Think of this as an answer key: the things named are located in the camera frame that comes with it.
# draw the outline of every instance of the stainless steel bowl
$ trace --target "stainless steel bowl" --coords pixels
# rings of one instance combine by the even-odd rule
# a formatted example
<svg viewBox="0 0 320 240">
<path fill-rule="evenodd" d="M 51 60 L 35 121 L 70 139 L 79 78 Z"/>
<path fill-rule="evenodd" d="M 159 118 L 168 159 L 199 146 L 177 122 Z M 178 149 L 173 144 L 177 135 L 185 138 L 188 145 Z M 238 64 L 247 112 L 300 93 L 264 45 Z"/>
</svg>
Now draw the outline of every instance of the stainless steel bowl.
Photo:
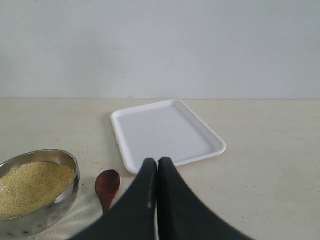
<svg viewBox="0 0 320 240">
<path fill-rule="evenodd" d="M 30 237 L 39 234 L 59 222 L 74 204 L 79 191 L 79 166 L 70 153 L 57 149 L 44 149 L 14 157 L 0 165 L 0 178 L 28 163 L 54 162 L 67 165 L 75 171 L 70 186 L 52 203 L 24 216 L 0 219 L 0 239 L 3 237 Z"/>
</svg>

